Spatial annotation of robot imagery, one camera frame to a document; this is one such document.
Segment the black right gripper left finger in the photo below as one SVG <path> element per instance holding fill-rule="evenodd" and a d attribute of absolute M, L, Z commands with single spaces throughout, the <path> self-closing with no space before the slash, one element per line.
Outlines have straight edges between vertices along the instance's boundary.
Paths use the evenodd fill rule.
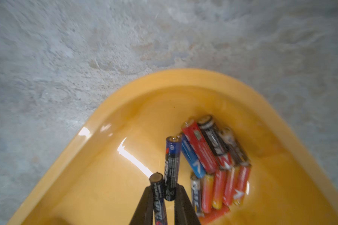
<path fill-rule="evenodd" d="M 152 225 L 154 213 L 153 192 L 146 187 L 129 225 Z"/>

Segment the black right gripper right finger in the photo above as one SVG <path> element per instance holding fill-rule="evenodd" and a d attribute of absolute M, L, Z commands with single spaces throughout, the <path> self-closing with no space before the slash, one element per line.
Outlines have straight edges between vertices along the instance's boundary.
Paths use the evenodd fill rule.
<path fill-rule="evenodd" d="M 175 225 L 201 225 L 185 188 L 177 184 L 174 203 Z"/>

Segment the blue black AAA battery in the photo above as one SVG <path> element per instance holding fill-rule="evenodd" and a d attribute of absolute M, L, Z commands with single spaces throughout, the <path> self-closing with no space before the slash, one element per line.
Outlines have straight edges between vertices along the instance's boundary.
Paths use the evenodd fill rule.
<path fill-rule="evenodd" d="M 182 140 L 180 137 L 167 137 L 164 167 L 164 198 L 167 201 L 174 201 L 176 198 L 176 186 L 179 174 L 181 147 Z"/>

